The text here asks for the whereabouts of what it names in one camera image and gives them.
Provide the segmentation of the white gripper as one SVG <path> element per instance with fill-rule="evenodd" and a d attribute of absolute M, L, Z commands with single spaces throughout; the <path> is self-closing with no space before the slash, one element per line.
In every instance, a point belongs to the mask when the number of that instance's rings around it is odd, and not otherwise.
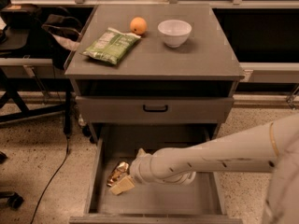
<path fill-rule="evenodd" d="M 116 184 L 114 184 L 109 191 L 114 195 L 120 195 L 125 191 L 133 189 L 135 183 L 146 184 L 155 180 L 155 177 L 151 171 L 152 156 L 140 148 L 137 151 L 136 158 L 132 161 L 130 166 L 130 175 L 126 175 Z"/>

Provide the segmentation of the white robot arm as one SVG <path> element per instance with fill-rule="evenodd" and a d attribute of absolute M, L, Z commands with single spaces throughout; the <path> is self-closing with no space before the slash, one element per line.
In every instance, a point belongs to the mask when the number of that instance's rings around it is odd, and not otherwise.
<path fill-rule="evenodd" d="M 197 172 L 270 172 L 263 224 L 299 223 L 299 115 L 185 148 L 139 149 L 129 173 L 110 191 L 137 184 L 188 185 Z"/>

